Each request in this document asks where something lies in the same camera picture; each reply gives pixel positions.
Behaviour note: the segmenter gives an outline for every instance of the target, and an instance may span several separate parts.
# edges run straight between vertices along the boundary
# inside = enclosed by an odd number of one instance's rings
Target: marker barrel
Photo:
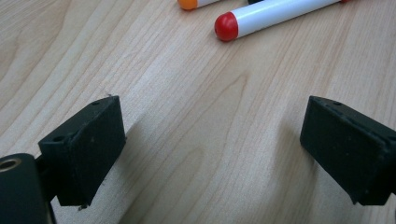
[[[240,7],[218,17],[215,32],[219,39],[229,41],[251,34],[269,26],[287,21],[340,0],[265,0],[246,7]],[[222,38],[228,31],[237,35]]]

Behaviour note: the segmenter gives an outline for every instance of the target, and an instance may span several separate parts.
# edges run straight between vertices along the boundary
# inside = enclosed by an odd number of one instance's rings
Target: wooden table
[[[396,129],[396,1],[335,4],[229,43],[177,1],[0,1],[0,155],[119,95],[127,145],[59,223],[394,223],[300,146],[309,95]]]

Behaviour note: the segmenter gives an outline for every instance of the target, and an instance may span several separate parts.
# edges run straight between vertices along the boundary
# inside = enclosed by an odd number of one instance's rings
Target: red marker cap
[[[232,12],[222,14],[216,19],[215,33],[222,41],[230,41],[238,37],[238,22]]]

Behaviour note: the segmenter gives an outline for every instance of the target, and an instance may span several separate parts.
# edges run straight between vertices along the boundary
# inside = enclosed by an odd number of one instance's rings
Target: wood grain
[[[128,141],[92,206],[59,223],[394,223],[300,146],[309,95],[396,129],[396,2],[335,4],[230,43],[244,1],[0,1],[0,155],[119,95]]]

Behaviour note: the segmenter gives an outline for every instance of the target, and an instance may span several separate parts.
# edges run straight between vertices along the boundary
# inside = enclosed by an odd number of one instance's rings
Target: black plastic block
[[[118,96],[95,101],[39,143],[61,205],[90,205],[125,145]]]
[[[311,96],[300,141],[353,203],[383,205],[394,191],[392,129],[346,105]]]

